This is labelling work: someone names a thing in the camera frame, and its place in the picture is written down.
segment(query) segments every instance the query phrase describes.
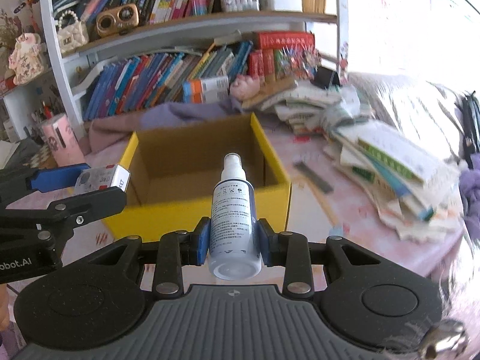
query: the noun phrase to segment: clear plastic cap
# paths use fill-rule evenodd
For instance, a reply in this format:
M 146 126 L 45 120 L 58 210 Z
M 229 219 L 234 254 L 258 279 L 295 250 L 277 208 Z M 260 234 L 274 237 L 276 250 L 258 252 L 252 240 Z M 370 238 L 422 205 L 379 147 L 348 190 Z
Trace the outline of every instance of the clear plastic cap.
M 227 154 L 223 160 L 223 171 L 220 181 L 230 179 L 247 180 L 245 171 L 242 168 L 242 159 L 236 153 Z

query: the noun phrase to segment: open cardboard box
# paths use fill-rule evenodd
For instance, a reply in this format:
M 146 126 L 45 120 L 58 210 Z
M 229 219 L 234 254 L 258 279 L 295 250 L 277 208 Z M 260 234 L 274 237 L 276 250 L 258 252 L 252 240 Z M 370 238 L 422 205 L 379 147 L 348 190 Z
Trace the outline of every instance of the open cardboard box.
M 193 231 L 210 216 L 213 189 L 228 153 L 241 156 L 255 190 L 258 218 L 285 230 L 290 179 L 254 114 L 177 128 L 134 133 L 119 164 L 130 171 L 127 207 L 105 219 L 115 238 L 158 240 L 175 230 Z

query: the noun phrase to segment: gold speaker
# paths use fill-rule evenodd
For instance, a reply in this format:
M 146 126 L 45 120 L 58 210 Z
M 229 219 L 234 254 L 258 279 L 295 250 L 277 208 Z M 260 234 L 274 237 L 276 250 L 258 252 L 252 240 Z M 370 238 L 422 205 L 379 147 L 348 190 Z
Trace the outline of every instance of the gold speaker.
M 97 33 L 101 38 L 138 27 L 138 9 L 135 4 L 122 5 L 97 15 Z

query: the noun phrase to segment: wooden shelf board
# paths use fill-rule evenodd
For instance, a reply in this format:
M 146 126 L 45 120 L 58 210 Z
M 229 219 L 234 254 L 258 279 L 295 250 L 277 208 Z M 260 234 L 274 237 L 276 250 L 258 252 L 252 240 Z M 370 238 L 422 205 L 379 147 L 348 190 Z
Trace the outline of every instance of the wooden shelf board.
M 141 40 L 142 38 L 172 33 L 180 31 L 191 31 L 196 28 L 215 27 L 219 25 L 235 25 L 239 23 L 304 23 L 319 22 L 336 24 L 337 17 L 335 15 L 327 15 L 321 13 L 304 13 L 304 12 L 280 12 L 280 11 L 247 11 L 247 12 L 230 12 L 230 13 L 214 13 L 205 16 L 191 16 L 183 19 L 174 19 L 165 23 L 146 25 L 138 27 L 127 33 L 126 35 L 112 35 L 106 38 L 98 39 L 79 47 L 73 53 L 63 57 L 65 62 L 71 60 L 71 55 L 78 54 L 80 56 L 95 53 L 111 47 L 118 47 L 121 44 Z

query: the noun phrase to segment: spray bottle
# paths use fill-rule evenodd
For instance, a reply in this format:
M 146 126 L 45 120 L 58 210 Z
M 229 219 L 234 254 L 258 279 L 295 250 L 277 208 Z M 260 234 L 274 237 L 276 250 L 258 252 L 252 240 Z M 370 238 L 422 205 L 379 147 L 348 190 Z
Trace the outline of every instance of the spray bottle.
M 225 156 L 221 181 L 212 200 L 208 268 L 217 278 L 243 280 L 262 268 L 256 239 L 254 189 L 235 153 Z

